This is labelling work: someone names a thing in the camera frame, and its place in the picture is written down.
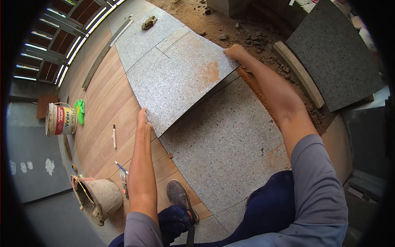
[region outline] dirt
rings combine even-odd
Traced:
[[[244,14],[232,19],[213,10],[210,15],[206,15],[207,4],[201,0],[179,0],[177,2],[174,0],[148,1],[179,19],[194,32],[202,34],[205,38],[223,48],[231,47],[235,43],[242,45],[252,56],[274,70],[292,85],[305,103],[314,126],[317,130],[320,129],[325,120],[325,112],[315,108],[300,80],[273,49],[275,42],[279,40],[286,41],[289,31],[285,32],[275,28],[275,26],[278,27],[277,23],[264,19],[262,12],[259,12],[253,6],[250,6]],[[223,34],[227,38],[220,40]],[[237,73],[250,86],[278,126],[277,120],[270,110],[256,78],[251,73],[248,73],[243,66],[237,69]]]

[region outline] worn shoe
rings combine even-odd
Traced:
[[[192,225],[199,222],[199,215],[192,209],[189,196],[180,182],[171,180],[167,184],[167,198],[169,198],[171,204],[183,206],[187,211],[191,212]]]

